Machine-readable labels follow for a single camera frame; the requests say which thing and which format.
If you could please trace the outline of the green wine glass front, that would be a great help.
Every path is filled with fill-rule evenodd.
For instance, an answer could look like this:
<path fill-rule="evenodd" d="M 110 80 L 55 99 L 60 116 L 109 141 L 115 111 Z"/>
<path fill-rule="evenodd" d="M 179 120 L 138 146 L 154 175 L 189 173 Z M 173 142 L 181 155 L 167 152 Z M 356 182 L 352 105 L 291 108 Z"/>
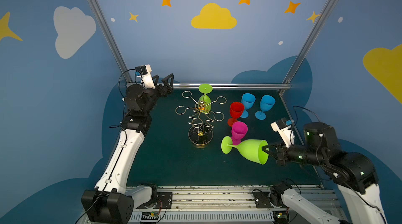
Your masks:
<path fill-rule="evenodd" d="M 238 145 L 234 145 L 231 137 L 226 136 L 222 139 L 221 150 L 224 154 L 229 154 L 233 148 L 247 160 L 264 165 L 268 161 L 269 154 L 263 150 L 268 143 L 265 140 L 248 139 Z"/>

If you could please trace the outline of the pink wine glass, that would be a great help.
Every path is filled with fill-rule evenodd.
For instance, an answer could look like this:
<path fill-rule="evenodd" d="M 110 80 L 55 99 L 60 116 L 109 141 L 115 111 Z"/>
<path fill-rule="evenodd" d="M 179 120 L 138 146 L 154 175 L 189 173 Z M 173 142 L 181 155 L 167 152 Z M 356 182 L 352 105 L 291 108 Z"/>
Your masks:
<path fill-rule="evenodd" d="M 241 143 L 242 138 L 245 137 L 248 132 L 248 126 L 240 121 L 235 122 L 232 125 L 231 134 L 232 134 L 232 144 L 239 145 Z"/>

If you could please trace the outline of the blue wine glass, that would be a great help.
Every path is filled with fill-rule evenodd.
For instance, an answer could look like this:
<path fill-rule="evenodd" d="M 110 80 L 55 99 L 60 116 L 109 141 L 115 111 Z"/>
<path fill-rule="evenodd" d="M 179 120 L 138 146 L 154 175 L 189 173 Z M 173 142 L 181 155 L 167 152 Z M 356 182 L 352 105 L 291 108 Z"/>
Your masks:
<path fill-rule="evenodd" d="M 254 115 L 258 120 L 265 120 L 266 119 L 266 112 L 271 110 L 274 106 L 276 100 L 273 96 L 264 95 L 260 101 L 260 110 L 257 111 Z"/>
<path fill-rule="evenodd" d="M 255 96 L 251 93 L 245 93 L 243 94 L 241 98 L 241 103 L 244 105 L 244 111 L 242 115 L 240 116 L 241 118 L 247 118 L 249 116 L 248 110 L 254 105 L 255 102 Z"/>

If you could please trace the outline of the red wine glass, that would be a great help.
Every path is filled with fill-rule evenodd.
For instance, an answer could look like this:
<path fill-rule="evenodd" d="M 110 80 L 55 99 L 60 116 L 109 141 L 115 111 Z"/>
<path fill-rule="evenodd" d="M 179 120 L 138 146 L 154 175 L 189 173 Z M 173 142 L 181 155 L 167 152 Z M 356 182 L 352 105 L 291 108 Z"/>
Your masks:
<path fill-rule="evenodd" d="M 233 102 L 230 105 L 230 118 L 228 119 L 227 123 L 230 127 L 233 126 L 235 122 L 238 121 L 238 118 L 241 117 L 245 109 L 245 106 L 241 102 Z"/>

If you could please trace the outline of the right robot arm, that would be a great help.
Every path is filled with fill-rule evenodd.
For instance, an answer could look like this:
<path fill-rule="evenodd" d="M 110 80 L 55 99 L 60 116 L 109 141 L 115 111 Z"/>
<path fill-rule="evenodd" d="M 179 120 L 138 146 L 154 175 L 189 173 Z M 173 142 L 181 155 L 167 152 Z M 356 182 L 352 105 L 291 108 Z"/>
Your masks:
<path fill-rule="evenodd" d="M 294 162 L 321 167 L 341 191 L 353 224 L 385 224 L 379 178 L 372 161 L 363 154 L 343 151 L 334 127 L 326 123 L 305 124 L 303 132 L 305 145 L 265 145 L 261 150 L 277 165 Z M 274 206 L 290 208 L 311 224 L 347 222 L 317 207 L 286 182 L 272 186 L 270 201 Z"/>

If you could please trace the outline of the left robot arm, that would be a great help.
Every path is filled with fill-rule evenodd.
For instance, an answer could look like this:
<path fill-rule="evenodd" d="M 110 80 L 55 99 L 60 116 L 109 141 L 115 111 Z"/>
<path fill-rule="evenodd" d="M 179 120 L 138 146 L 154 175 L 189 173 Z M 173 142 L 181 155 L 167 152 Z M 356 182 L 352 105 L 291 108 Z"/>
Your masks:
<path fill-rule="evenodd" d="M 115 151 L 93 190 L 85 190 L 81 203 L 84 215 L 92 223 L 126 224 L 139 206 L 159 205 L 157 187 L 142 184 L 129 195 L 127 180 L 135 156 L 151 125 L 151 111 L 160 97 L 173 93 L 174 75 L 159 80 L 157 75 L 143 75 L 140 84 L 126 88 L 124 102 L 127 113 L 123 117 Z"/>

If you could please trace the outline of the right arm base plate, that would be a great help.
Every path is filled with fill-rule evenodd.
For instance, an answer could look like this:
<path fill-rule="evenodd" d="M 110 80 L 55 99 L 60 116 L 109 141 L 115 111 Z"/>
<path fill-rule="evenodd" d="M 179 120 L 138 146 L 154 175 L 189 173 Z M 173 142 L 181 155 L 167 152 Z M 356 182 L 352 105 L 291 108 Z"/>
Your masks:
<path fill-rule="evenodd" d="M 252 191 L 256 208 L 282 208 L 281 196 L 277 193 L 264 192 L 259 189 Z"/>

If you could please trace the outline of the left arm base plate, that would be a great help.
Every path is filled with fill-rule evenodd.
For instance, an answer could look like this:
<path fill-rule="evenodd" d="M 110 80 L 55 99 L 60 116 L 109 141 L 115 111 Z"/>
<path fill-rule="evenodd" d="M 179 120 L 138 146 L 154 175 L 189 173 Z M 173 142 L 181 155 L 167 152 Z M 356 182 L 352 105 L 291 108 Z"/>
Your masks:
<path fill-rule="evenodd" d="M 159 192 L 154 203 L 144 203 L 137 209 L 171 209 L 173 203 L 172 192 Z"/>

